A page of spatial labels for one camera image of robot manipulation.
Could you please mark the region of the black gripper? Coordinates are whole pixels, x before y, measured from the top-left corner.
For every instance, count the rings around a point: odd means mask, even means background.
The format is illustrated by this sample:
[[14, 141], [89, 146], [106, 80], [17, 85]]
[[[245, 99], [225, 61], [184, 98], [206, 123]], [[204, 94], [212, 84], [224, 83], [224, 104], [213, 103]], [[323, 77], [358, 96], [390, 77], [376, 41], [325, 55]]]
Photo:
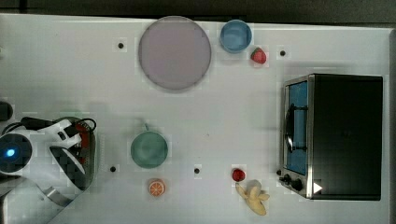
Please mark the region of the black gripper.
[[81, 142], [79, 131], [75, 126], [65, 127], [57, 132], [57, 134], [61, 138], [64, 147], [72, 147]]

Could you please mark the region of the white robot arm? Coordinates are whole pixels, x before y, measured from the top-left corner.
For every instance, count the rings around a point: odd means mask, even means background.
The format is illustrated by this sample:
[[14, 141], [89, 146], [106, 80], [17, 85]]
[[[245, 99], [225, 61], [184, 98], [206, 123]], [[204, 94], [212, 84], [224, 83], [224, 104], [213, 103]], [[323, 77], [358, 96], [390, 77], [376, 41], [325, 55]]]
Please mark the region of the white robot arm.
[[88, 187], [88, 177], [70, 148], [81, 142], [74, 125], [63, 119], [38, 130], [16, 130], [1, 136], [1, 173], [24, 177], [60, 206], [67, 206]]

